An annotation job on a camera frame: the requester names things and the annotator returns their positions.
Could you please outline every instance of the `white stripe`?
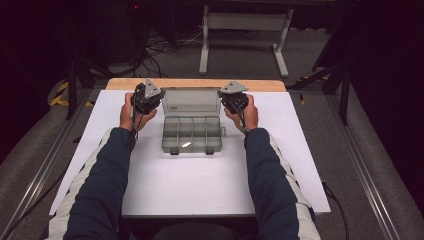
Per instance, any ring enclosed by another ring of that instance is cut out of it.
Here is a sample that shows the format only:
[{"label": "white stripe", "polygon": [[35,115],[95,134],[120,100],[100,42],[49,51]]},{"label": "white stripe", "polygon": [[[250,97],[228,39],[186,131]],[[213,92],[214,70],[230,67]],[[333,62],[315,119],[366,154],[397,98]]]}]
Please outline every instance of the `white stripe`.
[{"label": "white stripe", "polygon": [[87,179],[91,168],[97,162],[97,154],[103,148],[103,146],[107,143],[107,140],[110,137],[112,129],[106,131],[103,135],[100,145],[94,150],[91,156],[85,162],[84,168],[78,175],[74,178],[69,188],[69,193],[66,194],[62,203],[59,205],[59,208],[56,211],[56,216],[52,218],[49,222],[49,237],[47,239],[63,239],[69,221],[69,211],[75,203],[75,196],[79,193],[81,186],[85,183],[85,179]]},{"label": "white stripe", "polygon": [[299,186],[297,185],[297,180],[294,174],[291,171],[291,167],[289,162],[281,155],[280,149],[278,148],[277,143],[275,142],[272,135],[268,132],[270,144],[274,149],[277,156],[280,158],[280,164],[283,166],[286,171],[286,179],[289,182],[294,194],[297,198],[296,203],[296,211],[297,211],[297,219],[299,220],[299,232],[298,236],[300,239],[321,239],[318,231],[315,227],[314,222],[312,221],[311,215],[309,213],[309,209],[311,204],[309,201],[303,196],[300,191]]}]

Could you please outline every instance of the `wooden board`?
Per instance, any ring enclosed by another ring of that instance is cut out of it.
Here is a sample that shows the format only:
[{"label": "wooden board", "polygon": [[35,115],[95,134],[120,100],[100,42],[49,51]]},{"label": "wooden board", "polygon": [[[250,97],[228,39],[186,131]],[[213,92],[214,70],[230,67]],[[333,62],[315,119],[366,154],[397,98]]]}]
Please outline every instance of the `wooden board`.
[{"label": "wooden board", "polygon": [[[252,92],[285,92],[286,87],[280,80],[239,80],[239,79],[176,79],[151,78],[159,87],[224,87],[231,80],[247,86]],[[139,83],[145,83],[145,78],[112,78],[106,90],[134,90]]]}]

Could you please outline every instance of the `sleeve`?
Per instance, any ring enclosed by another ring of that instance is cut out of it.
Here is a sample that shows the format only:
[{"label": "sleeve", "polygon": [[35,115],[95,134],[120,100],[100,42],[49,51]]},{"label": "sleeve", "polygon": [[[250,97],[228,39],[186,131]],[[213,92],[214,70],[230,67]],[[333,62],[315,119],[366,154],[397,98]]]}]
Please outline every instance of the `sleeve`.
[{"label": "sleeve", "polygon": [[245,148],[259,238],[320,239],[311,204],[303,197],[289,163],[268,131],[250,131]]},{"label": "sleeve", "polygon": [[128,183],[130,132],[108,130],[49,222],[47,239],[116,239]]}]

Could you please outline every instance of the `white table surface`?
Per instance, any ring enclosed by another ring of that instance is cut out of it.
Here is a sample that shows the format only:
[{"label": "white table surface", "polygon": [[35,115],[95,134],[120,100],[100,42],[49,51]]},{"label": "white table surface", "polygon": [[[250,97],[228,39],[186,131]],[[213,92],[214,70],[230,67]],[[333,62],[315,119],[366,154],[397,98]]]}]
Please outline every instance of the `white table surface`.
[{"label": "white table surface", "polygon": [[[128,91],[103,90],[66,175],[51,206],[53,215],[72,179],[97,148],[106,130],[119,126],[119,112]],[[259,109],[259,126],[270,131],[289,161],[304,196],[316,213],[330,212],[314,161],[287,92],[249,92]],[[131,155],[129,182],[122,214],[127,217],[251,216],[254,207],[247,185],[244,136],[221,108],[227,136],[214,155],[170,155],[161,148],[164,114],[139,133]]]}]

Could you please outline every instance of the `gray carpet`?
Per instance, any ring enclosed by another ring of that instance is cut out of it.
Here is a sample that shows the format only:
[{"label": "gray carpet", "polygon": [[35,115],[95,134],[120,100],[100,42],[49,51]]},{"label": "gray carpet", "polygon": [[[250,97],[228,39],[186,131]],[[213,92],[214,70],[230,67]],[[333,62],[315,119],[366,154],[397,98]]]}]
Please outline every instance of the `gray carpet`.
[{"label": "gray carpet", "polygon": [[[198,75],[201,43],[197,41],[172,54],[156,56],[162,73],[171,78],[281,79],[270,50],[274,39],[278,38],[277,33],[260,32],[253,40],[246,40],[229,32],[211,35],[206,76]],[[327,39],[328,35],[321,30],[289,31],[283,47],[283,56],[290,74],[289,78],[283,79],[286,85],[293,84],[300,76],[312,74],[312,65]],[[157,69],[153,63],[148,66]],[[112,70],[122,68],[121,65],[111,67]],[[136,75],[146,77],[147,71],[140,68]],[[157,77],[157,74],[152,73],[151,77]],[[57,91],[57,87],[52,89],[52,94]],[[91,100],[96,99],[98,92],[98,89],[93,90]],[[354,168],[348,147],[337,127],[338,119],[331,113],[325,96],[319,91],[305,92],[305,104],[301,104],[297,93],[292,93],[291,96],[317,169],[345,211],[350,239],[385,239]],[[91,109],[84,107],[78,123],[65,139],[61,157],[50,173],[44,189],[53,183],[72,157],[77,147],[73,140],[82,135]],[[1,230],[5,228],[28,184],[48,154],[65,122],[66,113],[66,107],[53,106],[0,166]],[[350,95],[348,122],[400,239],[424,239],[422,216],[393,168],[354,92]],[[55,192],[52,191],[29,215],[15,239],[38,238],[49,219],[48,211],[54,195]],[[332,212],[317,216],[318,231],[322,239],[344,239],[345,230],[340,210],[332,199],[329,199],[329,203]]]}]

